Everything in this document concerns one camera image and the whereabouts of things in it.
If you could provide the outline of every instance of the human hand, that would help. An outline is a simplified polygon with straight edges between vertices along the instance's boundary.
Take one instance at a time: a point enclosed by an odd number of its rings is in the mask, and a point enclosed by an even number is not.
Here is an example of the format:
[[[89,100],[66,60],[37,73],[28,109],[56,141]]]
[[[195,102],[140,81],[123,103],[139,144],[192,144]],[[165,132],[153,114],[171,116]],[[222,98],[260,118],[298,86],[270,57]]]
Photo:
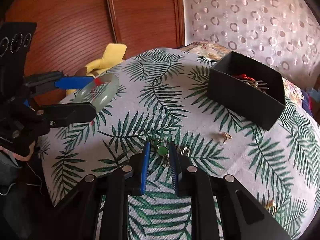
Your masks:
[[[35,145],[36,145],[35,141],[33,141],[33,143],[30,144],[28,156],[21,156],[19,154],[14,153],[14,152],[12,153],[12,156],[19,161],[27,162],[31,159],[31,156],[34,152]],[[0,146],[0,150],[2,150],[5,154],[9,155],[8,150],[3,148],[2,146]]]

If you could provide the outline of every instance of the yellow cloth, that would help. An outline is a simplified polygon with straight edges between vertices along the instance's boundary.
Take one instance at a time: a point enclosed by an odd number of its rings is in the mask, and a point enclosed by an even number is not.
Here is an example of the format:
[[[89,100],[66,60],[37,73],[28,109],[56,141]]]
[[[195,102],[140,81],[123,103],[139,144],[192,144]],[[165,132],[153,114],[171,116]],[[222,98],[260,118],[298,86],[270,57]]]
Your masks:
[[[96,74],[100,75],[101,73],[112,68],[113,66],[123,62],[122,58],[125,54],[126,49],[127,46],[124,44],[109,43],[103,53],[102,58],[95,59],[94,61],[85,65],[85,68],[87,68],[86,76],[95,77],[94,74],[90,73],[93,70]],[[68,89],[66,91],[66,94],[68,96],[75,91],[75,89]]]

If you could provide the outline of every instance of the green jade pendant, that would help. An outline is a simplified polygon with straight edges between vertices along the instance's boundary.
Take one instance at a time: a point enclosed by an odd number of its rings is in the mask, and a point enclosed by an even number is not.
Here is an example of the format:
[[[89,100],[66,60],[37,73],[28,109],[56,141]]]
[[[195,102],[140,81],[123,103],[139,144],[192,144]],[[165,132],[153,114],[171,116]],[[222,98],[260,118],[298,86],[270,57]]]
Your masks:
[[[162,157],[167,156],[168,152],[168,149],[164,146],[159,146],[157,149],[157,153]]]

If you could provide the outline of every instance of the wooden door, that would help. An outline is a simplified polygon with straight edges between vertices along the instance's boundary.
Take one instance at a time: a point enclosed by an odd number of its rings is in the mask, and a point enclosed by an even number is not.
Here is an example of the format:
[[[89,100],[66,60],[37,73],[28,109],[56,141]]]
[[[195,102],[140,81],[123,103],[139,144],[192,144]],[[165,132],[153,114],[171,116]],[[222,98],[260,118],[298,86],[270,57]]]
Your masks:
[[[37,23],[25,75],[53,70],[73,75],[114,42],[107,0],[15,0],[6,21]],[[36,101],[53,104],[64,96],[65,91],[56,90]]]
[[[116,40],[127,45],[126,58],[157,47],[182,46],[176,0],[108,0],[108,4]]]

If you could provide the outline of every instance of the gold jewelry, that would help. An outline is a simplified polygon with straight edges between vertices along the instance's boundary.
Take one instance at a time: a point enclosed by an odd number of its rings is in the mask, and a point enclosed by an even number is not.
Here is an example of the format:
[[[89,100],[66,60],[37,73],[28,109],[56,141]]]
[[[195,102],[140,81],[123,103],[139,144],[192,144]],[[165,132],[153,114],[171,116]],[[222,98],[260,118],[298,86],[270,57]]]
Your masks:
[[[185,146],[185,147],[183,148],[183,151],[182,151],[181,154],[189,157],[189,155],[190,155],[190,148],[189,148],[188,146]]]
[[[232,136],[227,132],[222,132],[222,136],[224,137],[223,144],[225,144],[228,139],[232,139]]]
[[[164,168],[170,167],[169,155],[167,155],[166,157],[164,157],[164,160],[163,160],[163,163],[162,163],[162,167],[164,167]]]
[[[268,211],[270,210],[270,208],[273,208],[271,216],[274,216],[277,212],[277,206],[276,202],[273,199],[271,199],[265,206],[265,209]]]

